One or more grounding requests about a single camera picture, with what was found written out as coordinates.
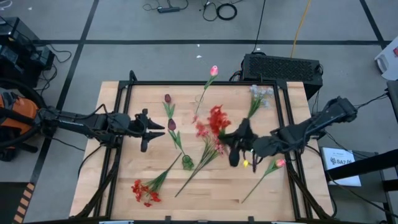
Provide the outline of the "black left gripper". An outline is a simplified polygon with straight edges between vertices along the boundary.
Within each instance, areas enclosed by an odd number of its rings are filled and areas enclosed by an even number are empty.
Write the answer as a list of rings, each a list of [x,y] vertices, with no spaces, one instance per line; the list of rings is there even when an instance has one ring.
[[[149,141],[163,136],[164,132],[148,132],[148,129],[165,129],[164,126],[153,122],[147,117],[148,109],[144,108],[141,113],[134,115],[134,121],[131,121],[129,129],[135,132],[135,137],[141,138],[141,152],[146,152],[148,148]]]

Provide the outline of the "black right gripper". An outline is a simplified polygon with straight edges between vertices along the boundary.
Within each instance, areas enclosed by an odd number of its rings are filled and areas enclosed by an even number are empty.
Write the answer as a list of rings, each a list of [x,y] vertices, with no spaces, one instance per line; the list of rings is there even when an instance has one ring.
[[[258,138],[251,129],[250,120],[244,118],[237,130],[233,133],[220,133],[218,135],[219,144],[222,147],[229,147],[229,164],[232,167],[237,167],[240,160],[240,151],[250,151],[253,142]]]

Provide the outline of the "dark red tulip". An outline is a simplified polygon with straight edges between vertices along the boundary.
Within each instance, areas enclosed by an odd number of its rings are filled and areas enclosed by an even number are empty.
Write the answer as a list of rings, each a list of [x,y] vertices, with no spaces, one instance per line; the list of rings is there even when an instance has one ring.
[[[177,128],[177,125],[175,124],[175,121],[173,119],[169,119],[169,121],[168,121],[168,132],[169,132],[169,134],[171,135],[171,137],[172,137],[172,139],[174,141],[175,147],[179,148],[181,150],[182,154],[185,156],[186,153],[185,153],[185,151],[183,150],[183,147],[182,147],[180,131],[175,131],[176,128]]]
[[[163,105],[164,105],[165,111],[167,113],[168,119],[171,120],[174,115],[175,104],[172,104],[172,98],[169,94],[166,94],[164,96]]]

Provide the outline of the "red ruffled flower bunch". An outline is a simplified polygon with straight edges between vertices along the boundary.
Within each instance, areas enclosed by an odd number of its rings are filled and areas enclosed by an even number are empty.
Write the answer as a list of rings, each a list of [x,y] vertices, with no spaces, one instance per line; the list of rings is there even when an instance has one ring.
[[[224,131],[230,124],[231,121],[228,119],[228,115],[222,112],[222,106],[216,105],[210,110],[210,116],[208,117],[208,124],[211,132],[218,136],[220,132]]]

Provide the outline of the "pink flower bunch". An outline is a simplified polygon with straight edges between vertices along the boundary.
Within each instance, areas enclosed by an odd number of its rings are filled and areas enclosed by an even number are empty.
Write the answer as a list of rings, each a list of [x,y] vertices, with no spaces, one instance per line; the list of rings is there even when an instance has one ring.
[[[197,129],[197,136],[201,137],[203,142],[205,143],[204,150],[198,165],[192,172],[191,176],[183,184],[182,188],[176,193],[175,197],[180,195],[182,190],[188,185],[188,183],[194,178],[194,176],[196,176],[199,171],[202,170],[202,168],[204,168],[211,161],[223,154],[224,151],[224,147],[222,146],[218,137],[220,136],[220,134],[225,133],[225,128],[217,126],[216,129],[212,129],[209,124],[204,124],[200,121],[196,122],[195,127]]]

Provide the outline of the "white flower bunch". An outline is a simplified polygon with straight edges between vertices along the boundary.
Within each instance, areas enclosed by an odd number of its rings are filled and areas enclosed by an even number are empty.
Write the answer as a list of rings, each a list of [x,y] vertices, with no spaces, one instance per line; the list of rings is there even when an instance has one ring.
[[[250,119],[259,108],[268,108],[270,106],[270,98],[274,97],[274,89],[272,87],[260,87],[251,85],[251,103],[247,118]]]

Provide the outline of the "red flower bunch yellow stamens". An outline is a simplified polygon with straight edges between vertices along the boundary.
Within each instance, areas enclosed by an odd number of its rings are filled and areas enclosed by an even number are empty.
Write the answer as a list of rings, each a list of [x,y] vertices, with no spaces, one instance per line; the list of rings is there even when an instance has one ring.
[[[131,186],[132,192],[135,194],[136,201],[139,203],[143,203],[146,207],[153,206],[154,203],[160,203],[162,199],[160,198],[159,192],[162,188],[164,181],[167,178],[167,175],[177,160],[180,158],[182,153],[180,153],[176,159],[171,163],[171,165],[163,171],[156,178],[143,182],[141,179],[137,179],[134,181],[134,184]]]

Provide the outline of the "green glass vase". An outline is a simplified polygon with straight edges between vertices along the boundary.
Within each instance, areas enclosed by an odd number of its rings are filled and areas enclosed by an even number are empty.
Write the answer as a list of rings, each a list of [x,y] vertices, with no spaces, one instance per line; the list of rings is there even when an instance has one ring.
[[[192,158],[187,154],[182,157],[182,165],[184,170],[192,170],[195,166]]]

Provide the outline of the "pink yellow tulip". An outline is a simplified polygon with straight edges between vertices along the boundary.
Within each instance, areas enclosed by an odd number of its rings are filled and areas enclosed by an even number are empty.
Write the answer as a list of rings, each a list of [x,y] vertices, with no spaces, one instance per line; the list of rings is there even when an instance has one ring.
[[[263,181],[263,179],[270,173],[282,168],[283,166],[286,165],[285,159],[274,159],[272,162],[270,162],[268,168],[265,170],[264,174],[262,177],[257,181],[255,186],[250,190],[250,192],[245,196],[243,201],[241,203],[244,203],[248,197],[254,192],[254,190],[258,187],[258,185]]]

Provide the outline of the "black perforated computer case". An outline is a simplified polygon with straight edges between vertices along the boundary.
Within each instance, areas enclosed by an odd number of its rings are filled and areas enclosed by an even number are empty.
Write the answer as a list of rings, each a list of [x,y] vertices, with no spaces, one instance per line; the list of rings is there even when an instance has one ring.
[[[301,82],[307,99],[323,86],[323,66],[318,60],[246,54],[241,62],[241,81],[283,80]]]

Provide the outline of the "orange vacuum cleaner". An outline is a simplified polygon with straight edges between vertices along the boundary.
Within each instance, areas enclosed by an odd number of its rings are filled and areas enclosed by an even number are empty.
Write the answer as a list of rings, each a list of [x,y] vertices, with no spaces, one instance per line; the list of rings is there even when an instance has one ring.
[[[32,129],[33,120],[39,107],[30,99],[17,95],[11,90],[0,91],[0,143],[15,140]],[[0,147],[0,161],[9,162],[17,150],[36,153],[38,148],[18,143],[15,146]]]

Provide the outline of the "black metal beam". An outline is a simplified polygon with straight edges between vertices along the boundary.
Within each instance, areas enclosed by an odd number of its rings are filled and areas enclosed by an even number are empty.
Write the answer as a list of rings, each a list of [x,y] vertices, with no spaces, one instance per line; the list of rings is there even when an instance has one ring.
[[[398,166],[398,149],[327,170],[325,176],[327,181],[332,181],[395,166]]]

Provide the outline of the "grey side table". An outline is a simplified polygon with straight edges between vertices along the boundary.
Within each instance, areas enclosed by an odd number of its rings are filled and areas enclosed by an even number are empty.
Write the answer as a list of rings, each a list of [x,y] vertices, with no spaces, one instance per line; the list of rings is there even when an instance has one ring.
[[[379,154],[332,147],[323,147],[321,152],[326,171]],[[395,212],[392,209],[389,195],[390,192],[398,192],[398,166],[332,180],[329,182],[328,188],[332,197],[375,203],[382,208],[386,224],[398,224],[398,211]]]

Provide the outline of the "black equipment stack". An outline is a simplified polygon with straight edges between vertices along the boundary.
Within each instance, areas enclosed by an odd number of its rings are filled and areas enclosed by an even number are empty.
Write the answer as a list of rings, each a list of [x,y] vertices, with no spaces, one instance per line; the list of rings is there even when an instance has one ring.
[[[18,18],[0,16],[0,78],[10,78],[35,88],[40,74],[50,70],[55,54]]]

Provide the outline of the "white plastic object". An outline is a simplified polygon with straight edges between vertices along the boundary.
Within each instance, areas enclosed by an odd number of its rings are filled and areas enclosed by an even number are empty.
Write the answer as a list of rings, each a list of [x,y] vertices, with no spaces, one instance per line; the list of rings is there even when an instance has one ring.
[[[387,46],[374,60],[381,77],[386,80],[398,80],[398,45]]]

